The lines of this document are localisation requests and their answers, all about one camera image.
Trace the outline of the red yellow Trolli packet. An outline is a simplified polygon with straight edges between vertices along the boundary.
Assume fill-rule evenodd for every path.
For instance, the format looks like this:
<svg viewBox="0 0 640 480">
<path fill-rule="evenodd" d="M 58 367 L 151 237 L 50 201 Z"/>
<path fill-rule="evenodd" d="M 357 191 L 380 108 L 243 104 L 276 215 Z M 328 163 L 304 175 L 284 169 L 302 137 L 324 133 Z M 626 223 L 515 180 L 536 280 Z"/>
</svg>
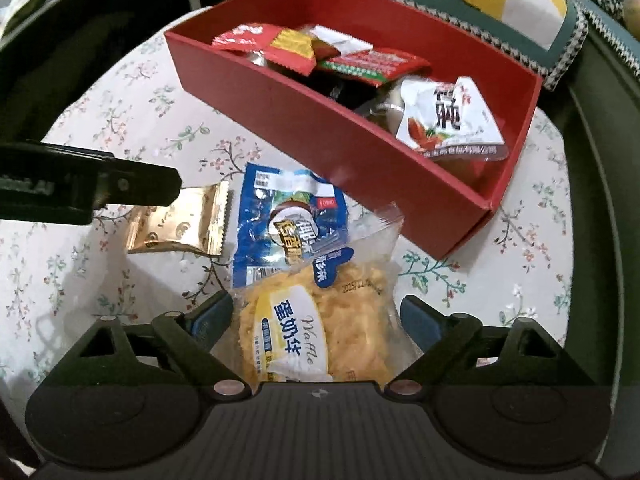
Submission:
<svg viewBox="0 0 640 480">
<path fill-rule="evenodd" d="M 304 76 L 308 76 L 317 64 L 311 36 L 273 24 L 235 26 L 216 36 L 210 46 L 219 51 L 257 52 L 266 61 Z"/>
</svg>

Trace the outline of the silver white snack packet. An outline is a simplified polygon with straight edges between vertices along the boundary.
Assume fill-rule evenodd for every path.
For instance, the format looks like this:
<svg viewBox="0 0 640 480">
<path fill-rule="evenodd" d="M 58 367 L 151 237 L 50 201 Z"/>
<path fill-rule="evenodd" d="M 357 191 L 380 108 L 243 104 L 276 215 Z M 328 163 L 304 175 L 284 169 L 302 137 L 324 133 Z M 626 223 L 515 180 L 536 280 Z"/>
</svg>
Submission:
<svg viewBox="0 0 640 480">
<path fill-rule="evenodd" d="M 312 53 L 317 61 L 373 48 L 368 42 L 321 25 L 306 25 L 298 31 L 311 38 Z"/>
</svg>

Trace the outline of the dark green sofa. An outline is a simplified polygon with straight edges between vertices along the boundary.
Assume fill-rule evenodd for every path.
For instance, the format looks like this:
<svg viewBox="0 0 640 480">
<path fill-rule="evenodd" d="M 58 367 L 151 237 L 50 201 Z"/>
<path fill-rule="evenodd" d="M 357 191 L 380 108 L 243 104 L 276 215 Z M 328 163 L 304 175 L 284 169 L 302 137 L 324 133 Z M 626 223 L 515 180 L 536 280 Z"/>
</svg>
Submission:
<svg viewBox="0 0 640 480">
<path fill-rule="evenodd" d="M 566 348 L 599 384 L 639 383 L 639 77 L 600 32 L 539 100 L 564 141 L 574 270 Z"/>
</svg>

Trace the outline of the red spicy strip packet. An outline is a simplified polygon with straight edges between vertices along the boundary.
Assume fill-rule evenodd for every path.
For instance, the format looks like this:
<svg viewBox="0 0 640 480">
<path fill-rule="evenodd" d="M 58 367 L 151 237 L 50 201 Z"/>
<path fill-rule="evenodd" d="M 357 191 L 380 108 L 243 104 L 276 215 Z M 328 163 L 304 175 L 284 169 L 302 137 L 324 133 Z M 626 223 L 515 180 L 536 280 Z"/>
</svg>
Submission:
<svg viewBox="0 0 640 480">
<path fill-rule="evenodd" d="M 327 58 L 317 68 L 378 88 L 402 76 L 430 70 L 431 63 L 405 51 L 373 48 Z"/>
</svg>

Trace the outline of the white red snack packet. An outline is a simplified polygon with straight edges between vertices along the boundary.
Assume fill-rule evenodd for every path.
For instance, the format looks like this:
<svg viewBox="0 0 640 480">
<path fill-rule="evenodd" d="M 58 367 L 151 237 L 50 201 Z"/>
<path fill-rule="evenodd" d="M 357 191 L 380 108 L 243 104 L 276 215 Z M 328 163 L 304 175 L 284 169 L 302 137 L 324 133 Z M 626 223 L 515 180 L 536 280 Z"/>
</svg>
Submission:
<svg viewBox="0 0 640 480">
<path fill-rule="evenodd" d="M 411 77 L 401 81 L 396 139 L 431 160 L 498 162 L 509 149 L 474 80 Z"/>
</svg>

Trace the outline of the clear egg waffle packet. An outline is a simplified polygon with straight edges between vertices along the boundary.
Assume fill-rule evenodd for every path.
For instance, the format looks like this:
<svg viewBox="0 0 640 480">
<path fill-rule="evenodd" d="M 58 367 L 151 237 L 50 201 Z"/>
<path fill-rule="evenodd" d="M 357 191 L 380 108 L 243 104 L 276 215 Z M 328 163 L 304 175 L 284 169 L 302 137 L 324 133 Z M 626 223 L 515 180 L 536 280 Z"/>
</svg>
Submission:
<svg viewBox="0 0 640 480">
<path fill-rule="evenodd" d="M 305 260 L 235 289 L 244 379 L 384 386 L 416 355 L 401 328 L 392 253 L 404 223 L 396 204 L 320 240 Z"/>
</svg>

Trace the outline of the blue coconut snack packet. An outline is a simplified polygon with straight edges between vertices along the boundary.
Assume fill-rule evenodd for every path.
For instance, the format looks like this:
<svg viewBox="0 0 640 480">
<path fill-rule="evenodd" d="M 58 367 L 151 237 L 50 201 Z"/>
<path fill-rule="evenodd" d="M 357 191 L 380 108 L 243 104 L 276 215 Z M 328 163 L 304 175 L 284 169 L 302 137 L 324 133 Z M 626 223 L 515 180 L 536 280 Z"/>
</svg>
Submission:
<svg viewBox="0 0 640 480">
<path fill-rule="evenodd" d="M 241 288 L 309 257 L 347 224 L 343 192 L 308 169 L 250 162 L 240 193 L 232 285 Z"/>
</svg>

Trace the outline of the gold foil snack packet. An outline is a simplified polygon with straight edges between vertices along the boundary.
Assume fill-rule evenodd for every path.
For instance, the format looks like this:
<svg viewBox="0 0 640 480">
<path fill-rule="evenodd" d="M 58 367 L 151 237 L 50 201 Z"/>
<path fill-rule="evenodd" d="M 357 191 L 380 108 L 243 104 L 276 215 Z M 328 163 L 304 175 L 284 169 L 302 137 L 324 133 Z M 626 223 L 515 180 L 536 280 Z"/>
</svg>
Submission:
<svg viewBox="0 0 640 480">
<path fill-rule="evenodd" d="M 220 256 L 227 229 L 229 190 L 227 181 L 201 188 L 183 188 L 169 206 L 134 208 L 126 251 Z"/>
</svg>

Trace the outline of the red rectangular box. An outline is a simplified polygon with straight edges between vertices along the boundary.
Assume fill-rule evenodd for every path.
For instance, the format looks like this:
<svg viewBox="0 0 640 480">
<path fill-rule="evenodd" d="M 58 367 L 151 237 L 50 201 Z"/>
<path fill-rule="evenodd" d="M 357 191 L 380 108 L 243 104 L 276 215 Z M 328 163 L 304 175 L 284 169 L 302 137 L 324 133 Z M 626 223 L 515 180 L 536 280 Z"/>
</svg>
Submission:
<svg viewBox="0 0 640 480">
<path fill-rule="evenodd" d="M 245 23 L 321 24 L 419 55 L 433 76 L 474 80 L 501 122 L 502 162 L 474 162 L 466 184 L 385 130 L 282 74 L 212 40 Z M 183 89 L 215 107 L 361 205 L 395 203 L 405 237 L 435 258 L 468 242 L 496 213 L 520 158 L 540 77 L 509 55 L 440 18 L 395 0 L 227 0 L 166 32 Z"/>
</svg>

